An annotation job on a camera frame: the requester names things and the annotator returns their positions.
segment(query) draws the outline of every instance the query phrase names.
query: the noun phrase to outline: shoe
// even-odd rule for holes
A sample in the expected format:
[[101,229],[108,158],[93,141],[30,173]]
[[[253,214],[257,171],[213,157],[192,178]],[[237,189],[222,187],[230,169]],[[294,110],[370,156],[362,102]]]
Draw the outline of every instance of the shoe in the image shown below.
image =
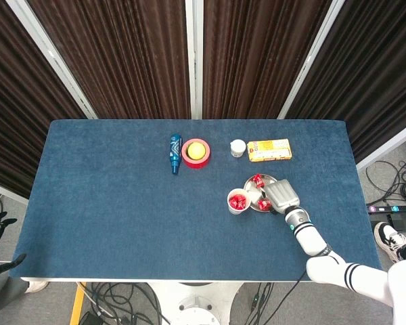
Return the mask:
[[48,281],[30,281],[25,293],[37,293],[48,285]]
[[394,263],[401,261],[400,250],[406,246],[406,237],[386,222],[379,222],[374,228],[374,239]]

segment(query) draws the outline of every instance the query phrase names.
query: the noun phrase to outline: red tape roll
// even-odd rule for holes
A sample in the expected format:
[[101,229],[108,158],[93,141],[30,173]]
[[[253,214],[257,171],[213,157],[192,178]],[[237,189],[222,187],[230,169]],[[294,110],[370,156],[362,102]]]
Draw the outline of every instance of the red tape roll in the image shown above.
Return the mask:
[[[204,146],[204,148],[206,149],[206,153],[204,154],[204,157],[202,159],[194,160],[188,156],[188,154],[187,154],[188,147],[193,142],[198,142],[198,143],[202,144]],[[189,168],[199,169],[199,168],[205,167],[209,163],[209,156],[210,156],[209,145],[206,143],[206,141],[204,141],[202,139],[190,139],[182,145],[182,159],[185,162],[185,165],[187,165]]]

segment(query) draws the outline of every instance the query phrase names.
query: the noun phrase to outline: white cup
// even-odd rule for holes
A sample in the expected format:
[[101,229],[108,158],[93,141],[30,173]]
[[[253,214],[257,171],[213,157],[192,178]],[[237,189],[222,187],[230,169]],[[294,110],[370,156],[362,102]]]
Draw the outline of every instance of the white cup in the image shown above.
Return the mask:
[[233,157],[241,157],[246,149],[246,144],[241,139],[236,139],[230,142],[230,152]]
[[[230,205],[229,200],[231,199],[232,196],[235,196],[236,194],[241,194],[245,196],[245,209],[237,210]],[[250,207],[250,204],[251,204],[250,195],[243,188],[235,188],[234,190],[230,191],[229,195],[227,195],[227,206],[229,207],[229,211],[234,215],[239,215],[241,212],[244,212],[246,209]]]

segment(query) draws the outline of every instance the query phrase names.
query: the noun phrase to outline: brown curtain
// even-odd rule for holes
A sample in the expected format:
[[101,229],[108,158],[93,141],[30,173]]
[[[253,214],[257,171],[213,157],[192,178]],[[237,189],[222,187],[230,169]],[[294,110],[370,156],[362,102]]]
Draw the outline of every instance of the brown curtain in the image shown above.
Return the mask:
[[84,118],[5,1],[0,1],[0,185],[28,198],[48,127]]
[[356,161],[406,127],[406,1],[347,1],[287,118],[347,123]]
[[204,118],[276,118],[330,0],[205,0]]
[[29,0],[100,118],[189,118],[183,0]]

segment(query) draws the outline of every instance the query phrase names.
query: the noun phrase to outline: red candy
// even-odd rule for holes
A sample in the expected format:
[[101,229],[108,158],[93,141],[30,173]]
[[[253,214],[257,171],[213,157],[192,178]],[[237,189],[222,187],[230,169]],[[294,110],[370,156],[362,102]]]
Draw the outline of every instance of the red candy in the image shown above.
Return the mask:
[[252,181],[256,184],[257,188],[262,188],[265,186],[263,183],[262,176],[260,174],[256,174],[252,177]]
[[242,194],[233,195],[229,199],[229,204],[233,209],[244,210],[246,206],[246,198]]
[[272,204],[270,200],[264,198],[262,200],[259,200],[258,207],[262,211],[268,211],[272,207]]

